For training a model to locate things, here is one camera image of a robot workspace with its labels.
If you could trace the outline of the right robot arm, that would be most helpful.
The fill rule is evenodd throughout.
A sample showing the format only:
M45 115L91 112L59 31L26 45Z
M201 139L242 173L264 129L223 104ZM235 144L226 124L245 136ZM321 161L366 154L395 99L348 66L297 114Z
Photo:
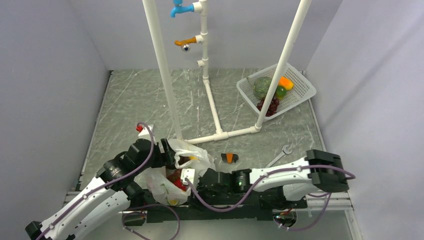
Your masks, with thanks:
M268 168L241 169L220 172L209 168L201 176L195 189L202 199L221 205L221 198L264 193L277 190L276 203L289 207L305 195L321 190L325 193L345 192L353 175L344 170L339 155L308 150L299 160Z

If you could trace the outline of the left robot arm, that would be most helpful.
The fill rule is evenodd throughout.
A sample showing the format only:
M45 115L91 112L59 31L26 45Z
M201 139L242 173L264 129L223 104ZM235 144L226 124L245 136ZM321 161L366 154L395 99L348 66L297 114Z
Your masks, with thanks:
M91 182L66 206L44 221L32 221L25 231L32 240L76 240L107 215L153 204L153 195L135 182L148 169L171 167L176 152L169 142L138 139L129 149L106 161Z

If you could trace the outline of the white printed plastic bag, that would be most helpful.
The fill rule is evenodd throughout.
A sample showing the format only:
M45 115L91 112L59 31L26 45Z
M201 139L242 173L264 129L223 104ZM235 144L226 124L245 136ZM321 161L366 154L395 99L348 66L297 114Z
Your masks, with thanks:
M192 169L195 179L202 177L207 170L215 170L215 159L207 150L189 144L184 140L169 139L170 148L175 152L170 166L148 168L135 179L146 188L153 199L163 205L177 206L187 202L191 188L183 184L187 169Z

